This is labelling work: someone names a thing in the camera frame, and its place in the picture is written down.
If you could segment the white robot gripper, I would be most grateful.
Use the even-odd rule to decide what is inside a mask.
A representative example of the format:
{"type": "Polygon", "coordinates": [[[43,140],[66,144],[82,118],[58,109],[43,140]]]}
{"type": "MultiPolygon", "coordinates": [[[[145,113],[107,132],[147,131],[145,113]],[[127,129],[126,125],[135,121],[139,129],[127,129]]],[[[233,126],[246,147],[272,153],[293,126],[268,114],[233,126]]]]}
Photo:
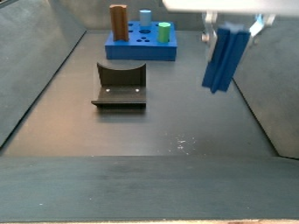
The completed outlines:
{"type": "Polygon", "coordinates": [[[249,31],[256,37],[276,22],[277,15],[299,15],[299,0],[163,0],[169,11],[201,12],[205,31],[202,41],[209,45],[209,56],[211,60],[218,34],[214,24],[218,13],[257,14],[256,23],[249,31]]]}

